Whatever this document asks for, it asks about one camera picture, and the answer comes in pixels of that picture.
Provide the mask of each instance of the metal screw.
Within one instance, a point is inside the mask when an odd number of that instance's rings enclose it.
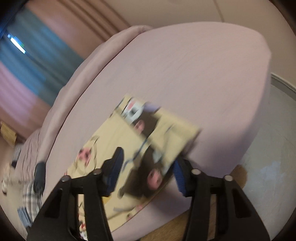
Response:
[[[201,174],[201,170],[199,170],[199,169],[192,169],[191,170],[191,173],[194,174],[194,175],[199,175],[199,174]]]
[[[63,176],[63,177],[61,178],[61,181],[62,181],[62,182],[66,182],[66,181],[69,181],[70,179],[71,179],[70,176],[65,175],[65,176]]]
[[[95,169],[93,172],[94,175],[99,175],[101,173],[102,173],[102,170],[100,168]]]
[[[225,180],[228,181],[228,182],[233,181],[233,177],[230,176],[230,175],[226,175],[224,178],[225,178]]]

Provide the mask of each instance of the beige wall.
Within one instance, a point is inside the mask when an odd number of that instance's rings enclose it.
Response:
[[[259,31],[272,51],[271,70],[296,86],[296,36],[269,0],[105,0],[130,25],[153,27],[225,21]]]

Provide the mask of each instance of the blue cloth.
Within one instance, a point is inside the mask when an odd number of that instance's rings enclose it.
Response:
[[[18,208],[17,213],[18,213],[20,220],[23,223],[25,228],[32,226],[32,221],[30,220],[29,214],[28,214],[25,207]]]
[[[8,34],[24,44],[25,54],[11,42]],[[53,105],[83,59],[24,8],[0,40],[0,61],[35,95]]]

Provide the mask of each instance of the curtain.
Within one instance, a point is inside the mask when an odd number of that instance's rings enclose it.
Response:
[[[0,120],[27,138],[80,63],[128,27],[103,1],[29,1],[0,40]]]

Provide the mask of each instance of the bed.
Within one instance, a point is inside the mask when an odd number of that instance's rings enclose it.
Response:
[[[268,101],[270,60],[264,38],[237,25],[204,22],[124,30],[97,47],[62,88],[42,128],[26,141],[15,176],[29,182],[36,164],[46,161],[44,202],[126,93],[201,126],[189,155],[194,167],[212,176],[229,174],[258,132]],[[113,238],[141,238],[189,206],[171,180],[112,232]]]

